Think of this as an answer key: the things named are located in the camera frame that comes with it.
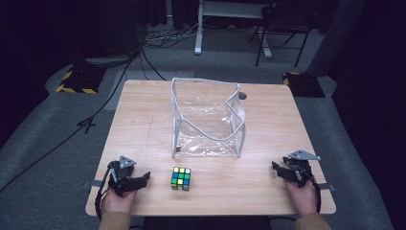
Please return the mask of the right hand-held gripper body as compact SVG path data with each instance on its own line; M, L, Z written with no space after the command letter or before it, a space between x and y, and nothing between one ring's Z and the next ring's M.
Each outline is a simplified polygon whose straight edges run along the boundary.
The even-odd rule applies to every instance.
M292 153L288 153L282 158L283 163L297 175L299 182L298 186L301 188L305 185L307 180L313 178L310 160L320 161L321 157L312 153L309 153L303 149L296 150Z

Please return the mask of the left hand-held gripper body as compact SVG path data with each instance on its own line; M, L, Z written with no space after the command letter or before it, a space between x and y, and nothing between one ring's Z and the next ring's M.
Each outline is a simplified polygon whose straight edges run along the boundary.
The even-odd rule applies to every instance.
M110 162L108 164L110 170L108 188L113 189L118 196L129 192L129 183L136 164L136 161L122 155L119 160Z

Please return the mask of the person's left hand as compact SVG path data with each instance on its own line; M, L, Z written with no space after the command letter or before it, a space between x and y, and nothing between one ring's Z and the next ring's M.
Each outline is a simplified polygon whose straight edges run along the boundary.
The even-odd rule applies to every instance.
M105 213L126 213L132 211L133 202L137 195L137 191L126 192L122 196L115 193L114 190L106 192L101 200L101 212Z

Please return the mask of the person's right hand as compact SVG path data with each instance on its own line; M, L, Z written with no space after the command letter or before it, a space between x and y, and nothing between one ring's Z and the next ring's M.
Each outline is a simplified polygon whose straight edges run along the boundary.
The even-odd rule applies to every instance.
M290 195L294 208L301 217L317 213L317 194L310 180L301 188L291 181L284 180L283 183Z

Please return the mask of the colourful puzzle cube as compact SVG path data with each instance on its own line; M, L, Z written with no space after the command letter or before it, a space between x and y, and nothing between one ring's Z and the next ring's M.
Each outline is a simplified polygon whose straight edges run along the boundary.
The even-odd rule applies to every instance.
M174 191L188 191L191 186L192 170L174 167L172 169L170 186Z

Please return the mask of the black yellow striped stand base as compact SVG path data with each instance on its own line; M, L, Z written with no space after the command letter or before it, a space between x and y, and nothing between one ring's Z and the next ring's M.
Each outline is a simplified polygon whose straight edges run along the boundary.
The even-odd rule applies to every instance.
M318 80L308 75L308 73L286 72L282 75L282 82L289 87L294 97L325 97Z
M56 92L98 94L105 68L78 69L71 67Z

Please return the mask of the transparent plastic bag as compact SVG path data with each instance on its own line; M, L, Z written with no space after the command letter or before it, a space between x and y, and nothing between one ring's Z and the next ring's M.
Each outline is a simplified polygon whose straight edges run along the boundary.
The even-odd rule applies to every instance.
M246 125L239 93L236 82L173 79L172 156L241 156Z

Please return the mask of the grey curtain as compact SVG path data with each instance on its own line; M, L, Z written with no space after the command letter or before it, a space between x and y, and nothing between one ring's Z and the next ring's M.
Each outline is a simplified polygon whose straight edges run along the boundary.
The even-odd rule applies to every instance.
M311 78L327 75L346 43L366 0L341 0L332 23L305 73Z

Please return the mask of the black chair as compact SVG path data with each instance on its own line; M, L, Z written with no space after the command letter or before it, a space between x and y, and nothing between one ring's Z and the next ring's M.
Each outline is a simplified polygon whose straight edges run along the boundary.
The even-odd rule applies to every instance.
M299 47L291 47L299 53L294 66L297 67L301 59L309 33L313 30L312 13L297 0L271 0L261 11L261 21L252 34L250 41L257 35L259 47L255 65L259 65L260 55L271 47L265 42L268 35L287 35L288 39L280 47L286 49L286 44L295 36L303 35L302 44Z

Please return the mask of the white desk frame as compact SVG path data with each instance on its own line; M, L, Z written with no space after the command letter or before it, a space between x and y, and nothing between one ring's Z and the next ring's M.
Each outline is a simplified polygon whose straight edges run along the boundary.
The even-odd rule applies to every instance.
M197 14L197 32L193 52L197 56L202 54L203 19L205 16L261 19L261 9L263 7L264 4L199 0Z

